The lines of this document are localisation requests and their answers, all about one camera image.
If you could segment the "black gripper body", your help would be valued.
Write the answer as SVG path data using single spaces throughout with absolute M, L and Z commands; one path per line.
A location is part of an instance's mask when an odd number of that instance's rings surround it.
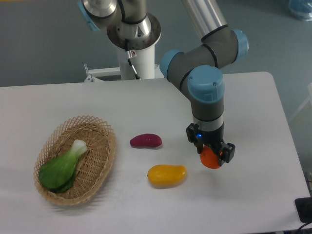
M 193 143 L 194 146 L 197 142 L 200 142 L 203 144 L 203 147 L 204 145 L 208 146 L 213 151 L 218 151 L 221 147 L 221 143 L 225 143 L 223 140 L 223 134 L 224 134 L 223 124 L 216 130 L 203 131 L 199 128 L 198 124 L 191 123 L 186 128 L 186 134 L 187 134 L 188 141 L 190 143 Z

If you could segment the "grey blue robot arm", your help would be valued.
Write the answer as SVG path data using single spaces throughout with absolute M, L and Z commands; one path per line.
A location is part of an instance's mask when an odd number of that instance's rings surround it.
M 187 53 L 168 51 L 159 68 L 191 103 L 193 122 L 188 140 L 203 165 L 216 169 L 234 157 L 235 146 L 224 133 L 225 84 L 221 68 L 246 56 L 249 43 L 240 30 L 228 27 L 214 0 L 185 0 L 183 5 L 201 40 Z M 80 0 L 78 7 L 92 31 L 107 30 L 117 49 L 123 80 L 155 78 L 155 44 L 161 36 L 158 19 L 144 0 Z

